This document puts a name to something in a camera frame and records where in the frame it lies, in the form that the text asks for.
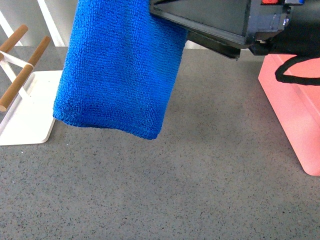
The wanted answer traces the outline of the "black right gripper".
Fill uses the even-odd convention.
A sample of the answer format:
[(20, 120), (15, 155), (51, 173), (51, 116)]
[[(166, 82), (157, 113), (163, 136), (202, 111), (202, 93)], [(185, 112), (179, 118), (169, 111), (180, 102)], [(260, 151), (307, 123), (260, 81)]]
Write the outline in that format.
[(187, 39), (230, 59), (242, 49), (318, 58), (317, 0), (152, 0), (151, 14), (187, 30)]

